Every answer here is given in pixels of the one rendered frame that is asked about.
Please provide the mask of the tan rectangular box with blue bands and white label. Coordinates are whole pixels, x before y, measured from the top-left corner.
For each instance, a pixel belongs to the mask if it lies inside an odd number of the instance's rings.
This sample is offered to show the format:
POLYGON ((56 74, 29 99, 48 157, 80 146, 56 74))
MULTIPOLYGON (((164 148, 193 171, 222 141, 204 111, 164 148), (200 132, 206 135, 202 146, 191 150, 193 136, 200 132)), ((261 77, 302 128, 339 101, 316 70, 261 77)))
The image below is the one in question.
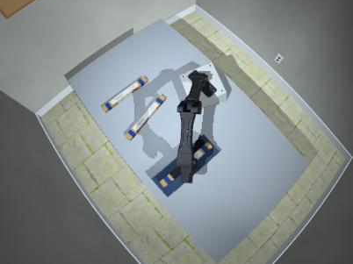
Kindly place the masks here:
MULTIPOLYGON (((209 142, 205 143, 202 147, 197 150, 195 153, 194 157, 199 159, 201 156, 203 156, 207 151, 209 151, 212 148, 212 146, 209 144, 209 142)), ((171 183, 174 179, 170 176, 167 175, 165 178, 163 178, 160 183, 163 187, 166 187, 169 183, 171 183)))

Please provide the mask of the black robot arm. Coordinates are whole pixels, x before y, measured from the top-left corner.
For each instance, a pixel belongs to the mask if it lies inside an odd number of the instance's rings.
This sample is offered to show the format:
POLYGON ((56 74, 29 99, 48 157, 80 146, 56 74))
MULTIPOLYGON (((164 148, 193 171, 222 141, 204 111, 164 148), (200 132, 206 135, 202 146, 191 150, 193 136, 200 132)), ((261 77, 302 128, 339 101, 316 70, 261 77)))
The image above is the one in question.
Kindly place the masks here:
POLYGON ((169 174, 174 180, 181 175, 180 182, 192 183, 193 171, 191 172, 191 168, 196 167, 197 164, 197 158, 193 158, 193 124, 196 114, 201 115, 202 111, 202 103, 198 98, 200 96, 200 86, 208 97, 212 96, 217 90, 208 82, 208 75, 205 73, 194 70, 188 75, 188 78, 192 83, 190 93, 177 106, 177 112, 180 113, 181 117, 181 139, 176 157, 177 167, 169 174))

